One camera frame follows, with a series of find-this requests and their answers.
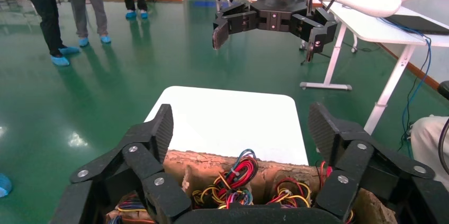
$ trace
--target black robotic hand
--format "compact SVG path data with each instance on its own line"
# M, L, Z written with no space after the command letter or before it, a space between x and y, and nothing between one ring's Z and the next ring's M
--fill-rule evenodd
M323 8L314 13L310 0L257 0L250 5L239 3L216 14L212 45L219 49L230 34L261 29L291 32L309 43L307 61L314 53L322 52L325 44L334 39L337 22Z

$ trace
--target white tabletop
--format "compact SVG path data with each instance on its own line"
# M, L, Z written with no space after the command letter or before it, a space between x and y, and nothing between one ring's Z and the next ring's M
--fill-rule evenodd
M173 110L171 150L238 157L250 148L265 161L308 165L295 102L285 95L172 86L161 104Z
M331 6L330 11L361 40L380 43L426 45L424 39L417 34L400 30L393 25L383 22L377 17L368 16L351 8L343 7L340 3L334 3ZM401 7L396 14L421 16L436 24L449 28L449 26L445 24L404 7ZM449 47L449 35L426 35L432 39L433 47Z

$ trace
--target yellow wire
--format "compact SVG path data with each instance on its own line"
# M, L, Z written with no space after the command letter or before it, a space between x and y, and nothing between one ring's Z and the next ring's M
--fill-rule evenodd
M224 184L226 185L226 187L230 190L230 189L231 189L231 186L229 186L229 184L226 182L225 178L224 178L220 173L218 173L218 175L220 176L221 180L224 182Z
M206 188L206 189L203 191L203 193L201 193L201 197L200 197L200 200L201 200L201 202L203 202L203 203L204 203L203 197L204 197L204 195L206 194L206 191L208 191L208 190L212 190L212 197L213 197L213 190L218 190L218 188L216 188L216 187L208 187L208 188Z
M306 187L306 189L307 189L307 197L306 197L306 199L310 200L310 188L306 184L304 184L304 183L298 183L298 184Z
M349 222L352 221L352 218L354 218L354 212L351 210L351 215L349 216Z
M212 191L212 198L213 198L213 199L215 200L215 202L218 203L218 204L224 203L224 202L225 202L224 198L225 198L226 194L223 194L223 196L221 196L221 198L223 198L223 199L221 199L221 198L218 197L217 191L219 191L219 190L216 189L216 190L213 190L213 191Z
M117 210L121 212L146 212L145 209L121 209L120 207L117 207Z
M289 196L288 194L285 194L280 199L276 200L276 202L281 202L282 200L286 199L288 196Z
M308 208L310 208L309 202L307 202L307 200L306 200L304 197L302 197L302 196L299 196L299 195L293 195L293 196L289 196L289 197L287 197L287 198L288 198L288 199L294 199L294 198L302 199L302 200L304 201L304 203L306 203L306 206L307 206Z
M292 193L289 189L282 188L282 189L278 192L278 195L281 195L282 192L285 192L285 193L287 193L287 194L291 194L291 193Z

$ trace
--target tangled wires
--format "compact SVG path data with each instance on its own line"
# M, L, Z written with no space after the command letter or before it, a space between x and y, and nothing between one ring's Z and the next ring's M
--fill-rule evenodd
M117 215L116 217L112 218L107 224L123 224L123 221L126 221L127 223L155 224L155 222L152 220L134 220L125 218L122 215Z
M229 203L251 204L253 196L245 189L258 171L256 154L251 149L244 150L230 171L219 173L212 185L204 191L194 191L192 198L195 208L229 208Z
M136 194L131 195L125 201L118 204L116 208L121 212L147 211Z
M332 174L332 167L331 166L327 166L326 168L326 173L324 173L324 166L325 166L326 162L323 161L321 162L321 166L320 166L320 171L318 172L318 177L320 179L320 188L322 188L324 186L324 181L325 181L325 177L328 178L331 174ZM346 220L345 224L352 224L354 223L354 211L351 210L348 219Z
M229 196L226 198L226 203L221 204L218 209L229 209L230 203L253 204L253 195L245 188L242 188L242 190L229 190L227 194Z
M294 195L290 190L281 187L285 183L293 183L301 195ZM277 183L276 191L277 195L268 204L277 202L281 204L282 208L310 207L311 192L309 187L304 183L298 182L293 178L284 178Z

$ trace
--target desk leg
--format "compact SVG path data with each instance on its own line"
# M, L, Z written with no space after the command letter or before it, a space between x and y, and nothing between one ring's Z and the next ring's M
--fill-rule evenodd
M394 67L394 70L391 73L390 78L388 79L388 82L379 97L379 100L374 104L373 111L371 111L371 115L365 124L364 129L366 132L368 132L368 134L371 135L374 131L374 128L376 128L376 125L379 122L383 111L387 107L388 99L390 98L394 88L398 84L398 81L401 78L401 75L406 68L414 50L415 46L408 45L404 48L401 57L399 57L398 62L396 63L396 66Z
M346 32L346 25L342 24L340 31L338 32L337 42L335 43L334 50L332 51L332 56L330 57L329 66L327 67L326 77L324 83L308 83L301 82L299 85L302 88L312 87L312 88L327 88L327 89L339 89L339 90L352 90L350 85L338 85L331 84L332 74L334 73L335 65L337 64L338 55L340 54L340 48L342 47L343 38Z
M354 33L354 44L352 45L351 52L357 53L357 36L355 35L355 33Z

